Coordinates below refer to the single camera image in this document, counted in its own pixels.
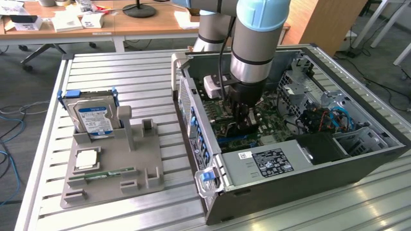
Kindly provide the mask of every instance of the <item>floor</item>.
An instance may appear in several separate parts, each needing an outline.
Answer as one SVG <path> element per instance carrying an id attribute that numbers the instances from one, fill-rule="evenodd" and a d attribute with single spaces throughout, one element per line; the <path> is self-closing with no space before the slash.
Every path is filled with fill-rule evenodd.
<path id="1" fill-rule="evenodd" d="M 353 25 L 354 33 L 360 32 L 368 19 L 368 16 L 357 18 L 356 24 Z M 135 48 L 129 47 L 126 51 L 130 51 L 131 49 L 179 49 L 185 48 L 187 45 L 191 45 L 193 42 L 194 39 L 190 38 L 158 39 L 151 40 L 150 43 L 147 40 L 141 40 L 138 42 L 130 41 L 127 44 Z M 406 95 L 411 95 L 411 79 L 401 80 L 402 73 L 400 68 L 392 65 L 392 62 L 409 42 L 411 34 L 397 28 L 392 28 L 377 48 L 372 49 L 365 46 L 366 50 L 370 52 L 370 57 L 360 55 L 354 59 L 350 59 L 352 63 L 357 66 L 357 69 L 365 74 L 368 79 L 396 89 Z M 95 49 L 90 48 L 86 43 L 66 44 L 61 45 L 61 47 L 69 53 L 99 53 L 114 51 L 113 43 L 97 42 L 95 44 Z M 38 46 L 27 47 L 30 50 L 34 50 Z M 10 46 L 6 53 L 0 55 L 0 70 L 2 70 L 3 73 L 0 77 L 0 108 L 9 105 L 25 105 L 50 98 L 61 55 L 54 49 L 50 49 L 42 53 L 29 63 L 34 68 L 33 72 L 26 73 L 21 70 L 18 65 L 18 61 L 26 56 L 26 54 L 26 52 L 17 49 L 17 46 Z M 348 61 L 338 60 L 337 62 L 356 78 L 362 80 L 360 74 Z M 401 66 L 406 73 L 411 74 L 411 55 L 401 63 Z M 374 84 L 368 85 L 368 88 L 385 102 L 388 102 L 388 93 L 384 89 Z M 396 93 L 392 93 L 392 96 L 392 103 L 396 107 L 402 109 L 411 108 L 409 102 L 404 96 L 400 96 Z M 33 107 L 29 112 L 41 111 L 45 107 L 45 104 L 38 105 Z M 408 121 L 411 121 L 411 114 L 406 112 L 397 112 Z M 19 118 L 21 115 L 17 114 L 14 116 L 6 116 L 9 118 Z M 23 132 L 11 141 L 5 143 L 9 152 L 13 155 L 17 170 L 23 183 L 26 183 L 29 176 L 30 164 L 34 157 L 43 118 L 45 114 L 27 115 L 25 117 L 26 124 Z M 13 125 L 14 123 L 0 120 L 0 134 L 2 134 Z M 2 164 L 0 166 L 0 172 L 3 171 L 3 167 L 5 165 Z M 0 201 L 3 201 L 15 190 L 15 178 L 11 169 L 0 180 L 0 189 Z M 21 186 L 18 194 L 13 200 L 21 200 L 22 195 L 23 185 Z M 18 209 L 19 204 L 2 205 L 0 207 L 0 231 L 13 230 Z"/>

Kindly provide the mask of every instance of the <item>aluminum table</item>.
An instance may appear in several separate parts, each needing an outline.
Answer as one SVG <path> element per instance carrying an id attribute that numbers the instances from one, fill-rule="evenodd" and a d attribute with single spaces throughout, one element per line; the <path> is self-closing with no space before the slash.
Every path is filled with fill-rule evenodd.
<path id="1" fill-rule="evenodd" d="M 206 226 L 170 99 L 170 54 L 183 50 L 78 54 L 62 60 L 34 155 L 15 231 L 273 231 L 404 230 L 411 228 L 411 154 L 382 165 L 361 181 L 225 223 Z M 325 60 L 324 53 L 312 52 Z M 334 72 L 344 69 L 329 61 Z M 411 139 L 409 124 L 353 77 L 344 81 Z M 58 90 L 118 91 L 131 107 L 131 123 L 158 125 L 165 189 L 109 203 L 61 209 L 73 126 L 57 103 Z"/>

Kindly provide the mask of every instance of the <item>black lamp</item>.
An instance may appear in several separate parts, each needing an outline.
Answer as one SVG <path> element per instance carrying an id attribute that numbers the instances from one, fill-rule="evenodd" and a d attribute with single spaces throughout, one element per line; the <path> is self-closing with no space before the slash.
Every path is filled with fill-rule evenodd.
<path id="1" fill-rule="evenodd" d="M 151 6 L 139 4 L 139 0 L 135 0 L 134 4 L 123 6 L 122 12 L 133 18 L 147 18 L 154 15 L 155 10 Z"/>

